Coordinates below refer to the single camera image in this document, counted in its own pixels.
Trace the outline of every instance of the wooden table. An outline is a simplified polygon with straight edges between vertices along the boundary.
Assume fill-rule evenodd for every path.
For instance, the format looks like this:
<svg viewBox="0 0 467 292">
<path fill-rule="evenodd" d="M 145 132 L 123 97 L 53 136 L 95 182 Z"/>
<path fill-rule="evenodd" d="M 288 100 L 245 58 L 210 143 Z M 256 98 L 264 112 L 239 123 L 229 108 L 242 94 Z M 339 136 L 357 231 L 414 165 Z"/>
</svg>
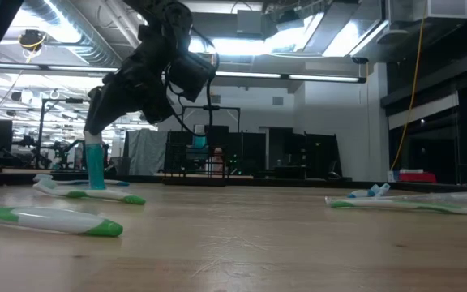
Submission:
<svg viewBox="0 0 467 292">
<path fill-rule="evenodd" d="M 0 291 L 467 292 L 467 216 L 326 208 L 323 197 L 341 189 L 127 190 L 147 204 L 0 187 L 0 205 L 124 225 L 120 238 L 0 225 Z"/>
</svg>

